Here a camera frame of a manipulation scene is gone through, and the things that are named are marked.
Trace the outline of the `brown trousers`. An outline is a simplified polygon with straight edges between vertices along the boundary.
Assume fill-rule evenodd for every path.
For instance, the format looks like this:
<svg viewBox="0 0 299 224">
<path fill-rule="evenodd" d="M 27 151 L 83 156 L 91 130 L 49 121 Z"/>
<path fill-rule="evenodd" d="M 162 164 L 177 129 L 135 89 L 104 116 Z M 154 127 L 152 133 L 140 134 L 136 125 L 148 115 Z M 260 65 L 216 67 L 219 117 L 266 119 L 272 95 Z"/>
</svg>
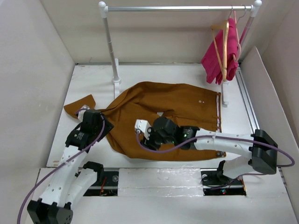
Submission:
<svg viewBox="0 0 299 224">
<path fill-rule="evenodd" d="M 142 149 L 134 130 L 137 119 L 153 124 L 158 113 L 179 126 L 221 131 L 221 94 L 189 84 L 140 82 L 121 93 L 101 112 L 113 124 L 107 135 L 111 148 L 129 158 L 153 161 L 203 161 L 225 157 L 215 150 L 182 150 L 156 154 Z"/>
</svg>

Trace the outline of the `silver and white clothes rack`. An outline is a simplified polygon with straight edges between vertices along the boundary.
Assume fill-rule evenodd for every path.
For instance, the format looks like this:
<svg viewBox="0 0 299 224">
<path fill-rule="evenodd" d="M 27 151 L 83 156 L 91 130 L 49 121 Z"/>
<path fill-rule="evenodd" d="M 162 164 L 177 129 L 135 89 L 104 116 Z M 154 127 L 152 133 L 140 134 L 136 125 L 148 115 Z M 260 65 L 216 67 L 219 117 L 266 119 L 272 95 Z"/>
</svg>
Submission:
<svg viewBox="0 0 299 224">
<path fill-rule="evenodd" d="M 150 12 L 150 11 L 229 11 L 230 14 L 228 16 L 229 18 L 233 18 L 234 14 L 233 11 L 243 11 L 243 12 L 249 12 L 250 16 L 246 23 L 246 26 L 242 32 L 242 35 L 239 35 L 240 38 L 240 44 L 243 45 L 243 42 L 248 34 L 248 31 L 250 29 L 250 26 L 256 17 L 260 6 L 262 5 L 262 1 L 256 0 L 254 4 L 251 6 L 171 6 L 171 7 L 109 7 L 106 5 L 105 2 L 101 1 L 99 2 L 99 9 L 100 9 L 100 15 L 104 22 L 105 32 L 106 32 L 106 38 L 107 38 L 107 45 L 108 50 L 111 58 L 111 65 L 113 69 L 113 84 L 114 84 L 114 95 L 115 97 L 119 96 L 120 94 L 120 83 L 121 78 L 118 74 L 118 67 L 119 67 L 119 61 L 114 56 L 114 50 L 111 40 L 111 35 L 109 31 L 109 25 L 108 25 L 108 19 L 107 14 L 109 12 Z M 228 106 L 228 94 L 227 94 L 227 88 L 228 88 L 229 81 L 226 80 L 225 82 L 221 82 L 221 96 L 222 96 L 222 104 L 224 106 Z"/>
</svg>

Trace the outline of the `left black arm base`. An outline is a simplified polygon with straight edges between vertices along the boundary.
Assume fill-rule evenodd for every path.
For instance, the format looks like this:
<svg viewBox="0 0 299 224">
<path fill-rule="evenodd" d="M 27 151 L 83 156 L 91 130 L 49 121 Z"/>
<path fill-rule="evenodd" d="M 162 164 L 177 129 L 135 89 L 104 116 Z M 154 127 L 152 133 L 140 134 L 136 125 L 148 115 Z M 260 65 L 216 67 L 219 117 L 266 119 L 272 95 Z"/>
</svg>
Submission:
<svg viewBox="0 0 299 224">
<path fill-rule="evenodd" d="M 104 169 L 102 182 L 93 184 L 84 196 L 117 196 L 119 182 L 119 169 Z"/>
</svg>

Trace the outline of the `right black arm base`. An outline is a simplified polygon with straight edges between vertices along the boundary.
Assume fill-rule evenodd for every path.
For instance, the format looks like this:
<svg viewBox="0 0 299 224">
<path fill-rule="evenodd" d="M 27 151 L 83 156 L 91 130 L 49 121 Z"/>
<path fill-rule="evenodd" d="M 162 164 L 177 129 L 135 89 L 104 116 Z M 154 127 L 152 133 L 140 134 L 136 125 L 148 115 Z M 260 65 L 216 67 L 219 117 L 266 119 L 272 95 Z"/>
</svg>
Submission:
<svg viewBox="0 0 299 224">
<path fill-rule="evenodd" d="M 226 177 L 218 168 L 203 168 L 200 172 L 204 196 L 246 196 L 241 177 Z"/>
</svg>

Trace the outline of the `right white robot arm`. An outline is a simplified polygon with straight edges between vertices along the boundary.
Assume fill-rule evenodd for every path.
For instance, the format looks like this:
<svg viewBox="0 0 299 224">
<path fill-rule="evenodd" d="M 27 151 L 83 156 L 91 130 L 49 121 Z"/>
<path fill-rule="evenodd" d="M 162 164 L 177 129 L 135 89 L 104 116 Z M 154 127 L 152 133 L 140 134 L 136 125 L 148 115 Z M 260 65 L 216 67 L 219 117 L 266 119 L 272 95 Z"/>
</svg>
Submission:
<svg viewBox="0 0 299 224">
<path fill-rule="evenodd" d="M 173 144 L 173 150 L 215 150 L 238 155 L 219 163 L 216 178 L 222 184 L 254 171 L 263 175 L 274 175 L 277 171 L 277 144 L 264 130 L 256 129 L 253 134 L 225 134 L 196 126 L 178 126 L 166 117 L 159 117 L 152 125 L 138 119 L 135 132 L 143 134 L 140 146 L 156 153 L 161 152 L 161 145 Z"/>
</svg>

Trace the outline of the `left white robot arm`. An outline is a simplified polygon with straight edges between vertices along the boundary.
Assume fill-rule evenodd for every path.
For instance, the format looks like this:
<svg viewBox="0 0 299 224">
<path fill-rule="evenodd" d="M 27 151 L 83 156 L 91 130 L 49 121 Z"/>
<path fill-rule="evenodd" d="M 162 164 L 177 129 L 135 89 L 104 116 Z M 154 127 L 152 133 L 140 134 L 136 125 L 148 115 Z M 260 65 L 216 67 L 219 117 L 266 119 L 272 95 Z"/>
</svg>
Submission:
<svg viewBox="0 0 299 224">
<path fill-rule="evenodd" d="M 100 142 L 112 129 L 103 113 L 81 109 L 81 122 L 68 135 L 59 165 L 47 176 L 51 178 L 45 191 L 27 206 L 35 224 L 69 224 L 73 208 L 92 185 L 105 181 L 100 163 L 83 160 L 91 147 Z"/>
</svg>

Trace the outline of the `wooden clothes hanger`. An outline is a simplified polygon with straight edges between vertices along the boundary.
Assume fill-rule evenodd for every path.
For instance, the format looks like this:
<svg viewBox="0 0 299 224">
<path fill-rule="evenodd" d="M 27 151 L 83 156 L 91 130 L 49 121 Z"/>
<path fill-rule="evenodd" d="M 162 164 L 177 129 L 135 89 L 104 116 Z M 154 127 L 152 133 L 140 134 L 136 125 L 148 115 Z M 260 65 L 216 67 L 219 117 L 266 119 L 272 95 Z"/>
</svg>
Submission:
<svg viewBox="0 0 299 224">
<path fill-rule="evenodd" d="M 214 35 L 215 30 L 222 30 L 222 59 L 220 58 L 216 38 Z M 222 73 L 222 80 L 223 80 L 223 82 L 225 82 L 227 80 L 227 66 L 228 66 L 228 63 L 227 63 L 228 32 L 229 32 L 228 20 L 225 20 L 221 25 L 212 25 L 211 31 L 212 31 L 213 42 L 214 42 L 214 47 L 215 47 L 218 63 L 219 63 L 221 73 Z"/>
</svg>

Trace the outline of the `aluminium rail on right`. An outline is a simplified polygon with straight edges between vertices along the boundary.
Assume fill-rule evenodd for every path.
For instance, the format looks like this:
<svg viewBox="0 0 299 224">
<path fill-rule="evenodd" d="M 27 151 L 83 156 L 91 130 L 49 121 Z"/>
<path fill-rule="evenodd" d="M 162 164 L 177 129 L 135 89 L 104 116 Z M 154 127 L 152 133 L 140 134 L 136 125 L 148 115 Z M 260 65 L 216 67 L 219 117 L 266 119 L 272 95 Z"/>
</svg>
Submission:
<svg viewBox="0 0 299 224">
<path fill-rule="evenodd" d="M 242 69 L 240 67 L 240 64 L 238 66 L 236 75 L 235 75 L 238 87 L 239 87 L 239 91 L 245 106 L 245 111 L 247 114 L 247 118 L 249 121 L 249 126 L 251 128 L 252 133 L 255 132 L 256 129 L 259 129 L 259 123 L 257 121 L 256 115 L 255 115 L 255 111 L 249 96 L 249 92 L 247 90 L 246 84 L 245 84 L 245 80 L 244 77 L 242 75 Z"/>
</svg>

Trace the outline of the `pink garment on hanger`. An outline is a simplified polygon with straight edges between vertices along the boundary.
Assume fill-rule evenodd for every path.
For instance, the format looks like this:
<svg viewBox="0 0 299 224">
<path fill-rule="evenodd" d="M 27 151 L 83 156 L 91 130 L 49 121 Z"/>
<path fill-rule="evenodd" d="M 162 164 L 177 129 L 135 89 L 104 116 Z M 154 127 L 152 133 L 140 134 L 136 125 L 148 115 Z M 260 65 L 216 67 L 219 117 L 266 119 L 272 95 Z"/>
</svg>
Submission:
<svg viewBox="0 0 299 224">
<path fill-rule="evenodd" d="M 226 80 L 231 81 L 235 77 L 238 68 L 237 58 L 239 56 L 239 48 L 235 20 L 229 18 L 228 24 Z M 223 80 L 221 71 L 221 66 L 223 65 L 223 30 L 220 30 L 217 35 L 213 36 L 213 41 L 201 59 L 201 64 L 206 71 L 206 81 L 209 84 L 213 81 L 216 84 L 221 84 Z"/>
</svg>

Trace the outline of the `pink clothes hanger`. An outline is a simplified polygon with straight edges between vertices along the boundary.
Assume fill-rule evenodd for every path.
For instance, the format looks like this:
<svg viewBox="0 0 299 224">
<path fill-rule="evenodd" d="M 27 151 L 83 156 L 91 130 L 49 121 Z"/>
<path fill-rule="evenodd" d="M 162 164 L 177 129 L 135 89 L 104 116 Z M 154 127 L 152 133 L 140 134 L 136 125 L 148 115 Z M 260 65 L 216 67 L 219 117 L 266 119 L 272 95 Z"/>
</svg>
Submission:
<svg viewBox="0 0 299 224">
<path fill-rule="evenodd" d="M 238 28 L 237 28 L 237 23 L 238 23 L 238 19 L 236 17 L 236 11 L 233 11 L 233 14 L 234 14 L 234 22 L 235 22 L 235 32 L 236 32 L 236 41 L 237 41 L 237 54 L 236 55 L 233 55 L 233 59 L 234 59 L 234 62 L 238 62 L 239 59 L 240 59 L 240 56 L 241 56 L 241 52 L 242 52 L 242 47 L 241 47 L 241 44 L 240 44 L 240 38 L 239 38 L 239 33 L 238 33 Z"/>
</svg>

